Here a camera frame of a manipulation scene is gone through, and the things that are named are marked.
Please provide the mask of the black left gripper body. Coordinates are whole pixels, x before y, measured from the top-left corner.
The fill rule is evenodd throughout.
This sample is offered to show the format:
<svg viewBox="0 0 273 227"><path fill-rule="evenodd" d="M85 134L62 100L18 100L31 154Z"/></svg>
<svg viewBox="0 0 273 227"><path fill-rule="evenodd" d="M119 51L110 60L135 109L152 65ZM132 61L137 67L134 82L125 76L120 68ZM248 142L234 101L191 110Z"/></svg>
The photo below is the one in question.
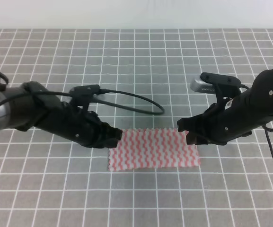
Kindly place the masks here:
<svg viewBox="0 0 273 227"><path fill-rule="evenodd" d="M109 139L95 114L66 102L48 110L41 119L41 129L87 148L96 148L98 141Z"/></svg>

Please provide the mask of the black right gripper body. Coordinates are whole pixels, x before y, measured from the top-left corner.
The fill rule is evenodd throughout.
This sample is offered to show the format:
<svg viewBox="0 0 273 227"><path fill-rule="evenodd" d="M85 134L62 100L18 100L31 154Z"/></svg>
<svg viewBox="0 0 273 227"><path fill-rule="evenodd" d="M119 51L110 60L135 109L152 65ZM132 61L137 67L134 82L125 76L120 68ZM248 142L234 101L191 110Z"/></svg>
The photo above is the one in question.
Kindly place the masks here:
<svg viewBox="0 0 273 227"><path fill-rule="evenodd" d="M197 128L192 133L207 139L209 144L226 145L252 133L255 128L255 100L252 94L241 94L213 104L195 117Z"/></svg>

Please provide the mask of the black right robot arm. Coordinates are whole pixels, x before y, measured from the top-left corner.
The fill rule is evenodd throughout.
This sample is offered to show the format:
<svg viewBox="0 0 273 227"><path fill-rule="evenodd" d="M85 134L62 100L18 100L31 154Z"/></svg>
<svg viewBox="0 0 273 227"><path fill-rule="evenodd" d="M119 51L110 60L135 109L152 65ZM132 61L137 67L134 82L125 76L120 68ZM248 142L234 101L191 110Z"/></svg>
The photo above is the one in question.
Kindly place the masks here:
<svg viewBox="0 0 273 227"><path fill-rule="evenodd" d="M202 114L177 121L178 131L188 132L188 145L226 145L273 121L273 69L259 73L246 91L242 87L236 77L208 72L192 82L194 92L215 94L217 102Z"/></svg>

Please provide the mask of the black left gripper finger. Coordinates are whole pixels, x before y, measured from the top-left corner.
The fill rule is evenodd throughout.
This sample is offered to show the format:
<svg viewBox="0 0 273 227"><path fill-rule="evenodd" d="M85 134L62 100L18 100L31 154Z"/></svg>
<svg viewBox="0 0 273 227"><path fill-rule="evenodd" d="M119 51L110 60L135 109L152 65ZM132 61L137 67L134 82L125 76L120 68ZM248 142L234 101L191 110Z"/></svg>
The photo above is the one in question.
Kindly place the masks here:
<svg viewBox="0 0 273 227"><path fill-rule="evenodd" d="M96 148L116 148L118 140L114 138L109 138L105 140L100 140L96 143Z"/></svg>
<svg viewBox="0 0 273 227"><path fill-rule="evenodd" d="M113 138L116 140L121 140L123 131L119 128L114 128L110 124L104 122L103 129L108 138Z"/></svg>

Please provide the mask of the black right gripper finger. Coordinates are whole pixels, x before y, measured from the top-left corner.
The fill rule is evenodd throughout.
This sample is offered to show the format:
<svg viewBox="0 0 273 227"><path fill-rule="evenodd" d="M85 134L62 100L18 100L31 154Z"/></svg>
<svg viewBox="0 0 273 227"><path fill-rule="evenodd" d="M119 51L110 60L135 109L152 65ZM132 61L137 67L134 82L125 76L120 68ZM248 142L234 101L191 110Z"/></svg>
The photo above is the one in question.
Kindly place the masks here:
<svg viewBox="0 0 273 227"><path fill-rule="evenodd" d="M186 135L186 143L187 145L208 145L209 141L192 132L188 132L188 134Z"/></svg>
<svg viewBox="0 0 273 227"><path fill-rule="evenodd" d="M194 132L197 128L197 117L181 118L177 121L177 130L179 132Z"/></svg>

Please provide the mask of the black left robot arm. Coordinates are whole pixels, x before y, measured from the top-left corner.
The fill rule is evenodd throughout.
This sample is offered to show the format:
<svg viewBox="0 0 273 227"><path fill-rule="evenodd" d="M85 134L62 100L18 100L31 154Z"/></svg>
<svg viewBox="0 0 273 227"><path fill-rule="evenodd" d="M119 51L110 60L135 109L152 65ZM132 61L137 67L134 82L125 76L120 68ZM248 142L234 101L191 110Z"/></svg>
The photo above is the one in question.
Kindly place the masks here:
<svg viewBox="0 0 273 227"><path fill-rule="evenodd" d="M89 111L99 85L73 87L69 93L52 92L36 81L8 87L0 72L0 130L28 131L35 127L87 148L115 148L122 130Z"/></svg>

